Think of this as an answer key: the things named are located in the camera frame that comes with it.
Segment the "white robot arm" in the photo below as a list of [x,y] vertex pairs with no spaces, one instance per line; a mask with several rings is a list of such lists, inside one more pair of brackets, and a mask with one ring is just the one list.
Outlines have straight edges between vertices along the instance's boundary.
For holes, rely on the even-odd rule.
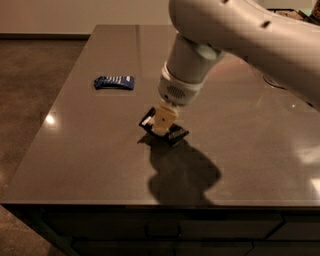
[[176,38],[159,82],[152,131],[168,133],[178,108],[198,96],[208,72],[231,53],[320,109],[320,28],[253,0],[170,0]]

